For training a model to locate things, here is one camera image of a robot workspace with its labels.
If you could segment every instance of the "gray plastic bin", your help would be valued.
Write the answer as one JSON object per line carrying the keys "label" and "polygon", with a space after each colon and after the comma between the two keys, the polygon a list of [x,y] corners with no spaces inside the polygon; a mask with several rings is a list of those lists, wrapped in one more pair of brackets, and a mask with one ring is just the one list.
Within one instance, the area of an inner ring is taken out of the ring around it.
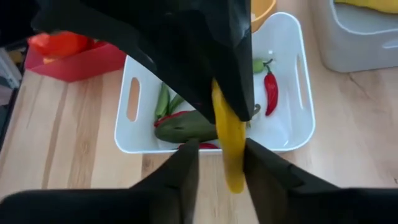
{"label": "gray plastic bin", "polygon": [[337,72],[398,66],[398,14],[310,0],[322,61]]}

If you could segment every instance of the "yellow banana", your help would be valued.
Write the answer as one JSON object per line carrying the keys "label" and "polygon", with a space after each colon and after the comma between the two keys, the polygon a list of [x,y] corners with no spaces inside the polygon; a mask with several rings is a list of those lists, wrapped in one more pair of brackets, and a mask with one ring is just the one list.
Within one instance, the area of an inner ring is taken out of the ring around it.
{"label": "yellow banana", "polygon": [[223,150],[226,182],[232,193],[244,186],[243,153],[246,142],[246,122],[242,122],[226,102],[217,81],[212,83],[211,97],[216,118],[218,140]]}
{"label": "yellow banana", "polygon": [[335,2],[368,7],[386,13],[398,13],[398,0],[335,0]]}

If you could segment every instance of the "orange bowl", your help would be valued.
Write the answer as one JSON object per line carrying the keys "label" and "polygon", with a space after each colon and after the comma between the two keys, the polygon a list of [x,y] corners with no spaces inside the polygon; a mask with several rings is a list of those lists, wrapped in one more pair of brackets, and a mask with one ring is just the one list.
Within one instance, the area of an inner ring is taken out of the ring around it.
{"label": "orange bowl", "polygon": [[251,32],[257,31],[275,12],[276,0],[251,0],[251,13],[256,15],[256,18],[251,21]]}

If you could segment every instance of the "white container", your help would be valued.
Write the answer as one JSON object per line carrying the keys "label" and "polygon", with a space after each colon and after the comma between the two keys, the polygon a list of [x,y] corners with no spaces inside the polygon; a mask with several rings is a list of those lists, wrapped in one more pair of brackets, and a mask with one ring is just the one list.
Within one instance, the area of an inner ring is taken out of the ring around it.
{"label": "white container", "polygon": [[337,72],[398,66],[398,14],[312,0],[323,64]]}
{"label": "white container", "polygon": [[[271,69],[279,86],[279,102],[275,111],[265,117],[265,72],[254,76],[254,96],[261,111],[251,122],[247,137],[273,151],[290,151],[303,146],[315,129],[315,117],[310,90],[302,31],[298,20],[290,14],[279,12],[266,20],[252,34],[254,58],[270,58]],[[132,79],[139,82],[138,111],[135,121],[127,118],[129,92]],[[154,135],[154,110],[161,81],[148,69],[127,56],[116,119],[115,141],[126,153],[174,152],[178,144],[163,142]],[[179,110],[192,110],[185,102]],[[221,152],[221,149],[204,149],[203,152]]]}

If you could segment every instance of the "wooden surface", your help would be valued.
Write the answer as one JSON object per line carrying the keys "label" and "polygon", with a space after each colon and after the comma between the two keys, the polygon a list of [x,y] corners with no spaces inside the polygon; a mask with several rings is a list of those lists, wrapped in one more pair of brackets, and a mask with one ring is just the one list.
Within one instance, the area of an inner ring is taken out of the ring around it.
{"label": "wooden surface", "polygon": [[[321,64],[306,0],[278,0],[302,24],[317,127],[282,156],[342,187],[397,187],[398,68],[340,74]],[[65,84],[27,72],[0,155],[0,196],[22,189],[127,187],[167,156],[122,153],[114,124],[122,72]],[[256,223],[231,195],[220,156],[200,159],[197,223]]]}

